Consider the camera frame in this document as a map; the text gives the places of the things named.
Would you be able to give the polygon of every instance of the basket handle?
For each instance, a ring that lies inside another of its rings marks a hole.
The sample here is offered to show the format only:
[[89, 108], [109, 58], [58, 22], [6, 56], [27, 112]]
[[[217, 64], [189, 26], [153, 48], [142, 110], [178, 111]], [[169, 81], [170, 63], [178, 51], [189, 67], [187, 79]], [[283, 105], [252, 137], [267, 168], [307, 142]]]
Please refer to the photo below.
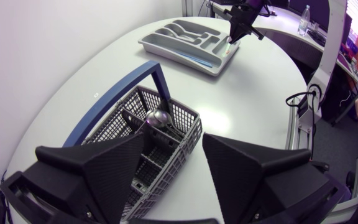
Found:
[[80, 122], [68, 136], [63, 147], [81, 144], [100, 118], [129, 90], [134, 88], [148, 75], [153, 76], [155, 86], [161, 96], [162, 102], [168, 103], [171, 98], [161, 66], [158, 62], [148, 61], [131, 71], [124, 78], [112, 86], [82, 117]]

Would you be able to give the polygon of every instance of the metal spoon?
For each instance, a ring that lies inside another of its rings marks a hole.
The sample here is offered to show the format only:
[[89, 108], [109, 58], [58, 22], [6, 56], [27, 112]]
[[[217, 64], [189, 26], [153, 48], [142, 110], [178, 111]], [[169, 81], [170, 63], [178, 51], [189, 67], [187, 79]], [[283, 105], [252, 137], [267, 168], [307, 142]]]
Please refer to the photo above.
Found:
[[156, 128], [161, 128], [163, 126], [163, 124], [155, 118], [153, 110], [149, 110], [146, 113], [146, 122]]
[[182, 138], [185, 137], [185, 135], [177, 127], [173, 125], [172, 117], [169, 113], [160, 109], [156, 109], [154, 110], [153, 114], [158, 121], [164, 124], [164, 126], [168, 128], [172, 127], [175, 130], [175, 134], [180, 135]]

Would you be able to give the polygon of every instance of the window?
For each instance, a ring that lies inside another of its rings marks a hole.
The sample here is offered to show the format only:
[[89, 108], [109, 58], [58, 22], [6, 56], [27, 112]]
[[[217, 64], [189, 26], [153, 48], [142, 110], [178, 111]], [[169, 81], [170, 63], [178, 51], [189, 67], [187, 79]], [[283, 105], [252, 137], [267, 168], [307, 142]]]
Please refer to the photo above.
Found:
[[347, 0], [346, 12], [350, 17], [352, 17], [349, 38], [356, 42], [356, 38], [358, 36], [358, 0]]

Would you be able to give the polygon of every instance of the water bottle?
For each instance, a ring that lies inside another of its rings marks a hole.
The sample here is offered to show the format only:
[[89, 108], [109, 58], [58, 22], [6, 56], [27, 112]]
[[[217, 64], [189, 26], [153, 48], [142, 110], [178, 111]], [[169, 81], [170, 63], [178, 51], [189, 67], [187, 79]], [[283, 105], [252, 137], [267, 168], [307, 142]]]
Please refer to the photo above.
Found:
[[310, 6], [307, 5], [306, 9], [302, 13], [301, 21], [298, 27], [298, 33], [303, 37], [306, 35], [309, 21], [310, 21]]
[[357, 77], [358, 77], [357, 59], [356, 59], [356, 58], [353, 58], [353, 59], [352, 59], [351, 68], [352, 68], [353, 72], [354, 72], [354, 73], [357, 75]]

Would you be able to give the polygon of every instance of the desk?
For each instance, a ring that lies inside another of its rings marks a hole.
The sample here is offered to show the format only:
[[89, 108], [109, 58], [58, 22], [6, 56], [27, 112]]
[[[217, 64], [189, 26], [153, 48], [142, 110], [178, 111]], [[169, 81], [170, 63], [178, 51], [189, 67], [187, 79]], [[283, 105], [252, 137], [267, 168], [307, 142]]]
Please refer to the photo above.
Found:
[[[222, 6], [217, 3], [214, 3], [212, 5], [213, 12], [223, 17], [224, 19], [230, 19], [231, 16], [224, 14], [223, 11], [225, 9], [231, 10], [231, 8], [232, 6]], [[314, 49], [319, 50], [320, 52], [324, 51], [324, 47], [317, 44], [308, 34], [306, 34], [304, 37], [298, 34], [300, 16], [298, 16], [294, 12], [280, 9], [278, 7], [275, 7], [273, 10], [277, 13], [277, 16], [258, 16], [253, 23], [253, 26], [262, 33], [266, 31], [271, 31], [276, 34], [283, 34], [286, 36], [287, 42], [291, 42], [291, 40], [288, 40], [288, 37], [291, 37], [292, 39], [300, 40], [308, 44], [309, 46], [312, 46]], [[338, 54], [338, 59], [336, 62], [337, 65], [339, 65], [358, 84], [358, 76], [350, 69], [350, 64], [343, 59], [343, 56], [341, 54]]]
[[[230, 29], [229, 22], [221, 19], [180, 19], [222, 32], [228, 33]], [[248, 35], [220, 76], [211, 77], [147, 53], [137, 43], [138, 39], [173, 20], [154, 22], [129, 32], [100, 51], [67, 80], [29, 126], [7, 168], [6, 177], [31, 166], [36, 161], [37, 146], [61, 147], [100, 96], [124, 75], [149, 60], [161, 63], [172, 98], [199, 112], [207, 133], [284, 149], [290, 112], [285, 99], [306, 89], [292, 59], [268, 38], [258, 40]], [[156, 89], [151, 77], [140, 85]], [[201, 142], [145, 218], [214, 217], [224, 223]], [[14, 209], [12, 216], [14, 223], [23, 222]]]

